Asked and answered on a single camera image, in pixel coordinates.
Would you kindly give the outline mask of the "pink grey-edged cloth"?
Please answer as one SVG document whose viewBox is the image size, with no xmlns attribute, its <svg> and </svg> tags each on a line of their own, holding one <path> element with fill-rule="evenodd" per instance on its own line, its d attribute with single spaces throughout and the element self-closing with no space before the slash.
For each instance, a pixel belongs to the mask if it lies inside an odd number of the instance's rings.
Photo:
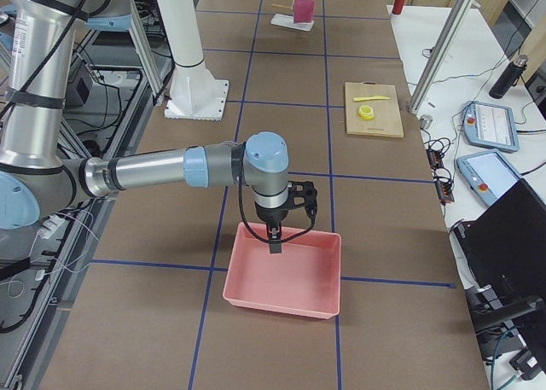
<svg viewBox="0 0 546 390">
<path fill-rule="evenodd" d="M 295 23 L 311 23 L 314 20 L 314 0 L 293 0 L 293 21 Z"/>
</svg>

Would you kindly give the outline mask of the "black water bottle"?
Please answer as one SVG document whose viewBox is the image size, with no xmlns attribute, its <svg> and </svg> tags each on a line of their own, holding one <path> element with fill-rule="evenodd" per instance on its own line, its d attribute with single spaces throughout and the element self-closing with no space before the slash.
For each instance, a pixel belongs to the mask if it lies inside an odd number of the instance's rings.
<svg viewBox="0 0 546 390">
<path fill-rule="evenodd" d="M 506 66 L 495 84 L 490 88 L 488 92 L 489 96 L 494 99 L 503 98 L 526 70 L 528 60 L 528 55 L 517 55 L 516 58 Z"/>
</svg>

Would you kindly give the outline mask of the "pink plastic bin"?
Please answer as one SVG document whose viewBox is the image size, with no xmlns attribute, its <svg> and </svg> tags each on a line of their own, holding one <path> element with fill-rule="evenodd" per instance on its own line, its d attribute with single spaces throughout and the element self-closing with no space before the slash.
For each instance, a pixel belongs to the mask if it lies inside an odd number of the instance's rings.
<svg viewBox="0 0 546 390">
<path fill-rule="evenodd" d="M 329 319 L 340 313 L 341 236 L 312 230 L 271 253 L 238 224 L 223 297 L 233 306 Z"/>
</svg>

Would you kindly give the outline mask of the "wooden cutting board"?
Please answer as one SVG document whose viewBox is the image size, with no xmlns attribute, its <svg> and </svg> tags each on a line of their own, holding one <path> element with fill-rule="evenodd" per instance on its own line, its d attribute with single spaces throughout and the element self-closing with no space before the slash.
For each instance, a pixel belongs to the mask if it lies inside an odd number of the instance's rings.
<svg viewBox="0 0 546 390">
<path fill-rule="evenodd" d="M 389 96 L 388 101 L 354 102 L 356 96 Z M 375 118 L 361 119 L 357 110 L 369 105 L 375 111 Z M 394 85 L 345 82 L 346 133 L 357 136 L 403 138 L 404 128 Z"/>
</svg>

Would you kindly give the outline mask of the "yellow plastic knife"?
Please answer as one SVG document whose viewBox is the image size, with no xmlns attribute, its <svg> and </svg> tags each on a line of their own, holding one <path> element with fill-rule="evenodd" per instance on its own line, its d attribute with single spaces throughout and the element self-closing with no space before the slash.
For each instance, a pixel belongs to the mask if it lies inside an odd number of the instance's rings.
<svg viewBox="0 0 546 390">
<path fill-rule="evenodd" d="M 353 97 L 354 102 L 371 102 L 371 101 L 388 101 L 391 100 L 389 96 L 356 96 Z"/>
</svg>

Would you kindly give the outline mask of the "black power strip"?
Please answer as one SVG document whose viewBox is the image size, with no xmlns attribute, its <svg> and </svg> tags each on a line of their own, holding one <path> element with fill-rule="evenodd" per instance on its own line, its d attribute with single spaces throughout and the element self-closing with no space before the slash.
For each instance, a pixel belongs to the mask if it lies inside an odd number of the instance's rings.
<svg viewBox="0 0 546 390">
<path fill-rule="evenodd" d="M 443 206 L 454 202 L 454 181 L 451 172 L 444 166 L 443 154 L 439 150 L 429 148 L 427 150 L 427 159 L 433 175 L 439 202 Z"/>
</svg>

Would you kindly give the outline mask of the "white rack tray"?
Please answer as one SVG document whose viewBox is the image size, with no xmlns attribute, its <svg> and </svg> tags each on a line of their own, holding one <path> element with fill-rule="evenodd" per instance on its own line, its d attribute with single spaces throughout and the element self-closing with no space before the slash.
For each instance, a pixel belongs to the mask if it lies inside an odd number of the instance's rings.
<svg viewBox="0 0 546 390">
<path fill-rule="evenodd" d="M 284 27 L 296 31 L 309 32 L 314 26 L 314 21 L 311 22 L 295 22 L 291 15 L 275 14 L 270 24 L 273 26 Z"/>
</svg>

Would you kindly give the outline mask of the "right wooden rack rod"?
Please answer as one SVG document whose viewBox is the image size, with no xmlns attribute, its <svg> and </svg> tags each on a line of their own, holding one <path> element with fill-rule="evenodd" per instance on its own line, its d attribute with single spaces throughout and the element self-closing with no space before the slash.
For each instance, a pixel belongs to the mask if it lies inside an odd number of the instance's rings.
<svg viewBox="0 0 546 390">
<path fill-rule="evenodd" d="M 286 10 L 293 11 L 293 6 L 292 5 L 288 6 L 288 5 L 278 4 L 278 3 L 272 3 L 271 6 L 275 7 L 275 8 L 278 8 L 278 9 L 286 9 Z"/>
</svg>

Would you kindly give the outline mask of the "near teach pendant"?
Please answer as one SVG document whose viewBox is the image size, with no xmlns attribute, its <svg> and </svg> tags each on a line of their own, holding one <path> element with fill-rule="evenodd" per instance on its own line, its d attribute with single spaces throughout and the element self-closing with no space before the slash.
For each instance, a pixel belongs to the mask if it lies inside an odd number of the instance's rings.
<svg viewBox="0 0 546 390">
<path fill-rule="evenodd" d="M 496 148 L 458 157 L 456 166 L 470 189 L 488 207 L 522 179 L 522 175 Z"/>
</svg>

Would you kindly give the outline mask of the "teach pendant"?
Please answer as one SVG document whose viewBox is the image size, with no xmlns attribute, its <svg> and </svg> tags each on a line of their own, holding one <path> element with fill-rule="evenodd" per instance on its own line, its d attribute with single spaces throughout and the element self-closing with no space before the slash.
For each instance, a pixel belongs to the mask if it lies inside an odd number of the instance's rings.
<svg viewBox="0 0 546 390">
<path fill-rule="evenodd" d="M 458 157 L 456 166 L 470 189 L 488 207 L 522 179 L 522 175 L 496 148 Z"/>
<path fill-rule="evenodd" d="M 513 111 L 509 107 L 468 102 L 462 113 L 462 129 L 468 142 L 508 153 L 520 149 Z"/>
</svg>

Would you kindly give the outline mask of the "black monitor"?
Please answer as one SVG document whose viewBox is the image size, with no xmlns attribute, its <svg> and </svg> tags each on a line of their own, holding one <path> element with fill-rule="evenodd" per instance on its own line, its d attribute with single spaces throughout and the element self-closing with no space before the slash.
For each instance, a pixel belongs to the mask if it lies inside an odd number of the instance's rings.
<svg viewBox="0 0 546 390">
<path fill-rule="evenodd" d="M 486 310 L 468 297 L 478 332 L 512 321 L 532 356 L 545 367 L 545 203 L 524 179 L 455 236 L 480 287 L 500 304 Z"/>
</svg>

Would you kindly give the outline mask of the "far teach pendant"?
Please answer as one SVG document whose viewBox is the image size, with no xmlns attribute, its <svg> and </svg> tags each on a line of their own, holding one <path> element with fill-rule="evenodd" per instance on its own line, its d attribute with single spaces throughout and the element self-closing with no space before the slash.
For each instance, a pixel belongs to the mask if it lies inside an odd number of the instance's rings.
<svg viewBox="0 0 546 390">
<path fill-rule="evenodd" d="M 509 107 L 468 102 L 462 113 L 462 129 L 468 142 L 508 153 L 520 149 L 513 111 Z"/>
</svg>

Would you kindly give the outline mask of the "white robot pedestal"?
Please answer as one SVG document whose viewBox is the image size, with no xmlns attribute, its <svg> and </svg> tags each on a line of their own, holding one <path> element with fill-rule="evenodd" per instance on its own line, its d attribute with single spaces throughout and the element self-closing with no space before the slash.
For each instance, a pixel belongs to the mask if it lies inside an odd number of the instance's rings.
<svg viewBox="0 0 546 390">
<path fill-rule="evenodd" d="M 221 120 L 229 82 L 215 79 L 206 66 L 194 0 L 157 0 L 157 3 L 175 63 L 165 116 Z"/>
</svg>

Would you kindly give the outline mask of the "aluminium frame post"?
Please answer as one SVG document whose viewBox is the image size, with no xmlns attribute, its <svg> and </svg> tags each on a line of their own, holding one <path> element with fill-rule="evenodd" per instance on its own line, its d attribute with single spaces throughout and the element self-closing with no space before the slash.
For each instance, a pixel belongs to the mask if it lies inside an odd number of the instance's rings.
<svg viewBox="0 0 546 390">
<path fill-rule="evenodd" d="M 451 8 L 447 20 L 439 34 L 436 44 L 433 47 L 425 68 L 415 87 L 414 93 L 409 101 L 408 110 L 412 114 L 417 114 L 419 108 L 425 100 L 425 97 L 433 85 L 433 81 L 442 66 L 451 44 L 456 34 L 462 26 L 468 11 L 473 5 L 474 0 L 456 0 Z"/>
</svg>

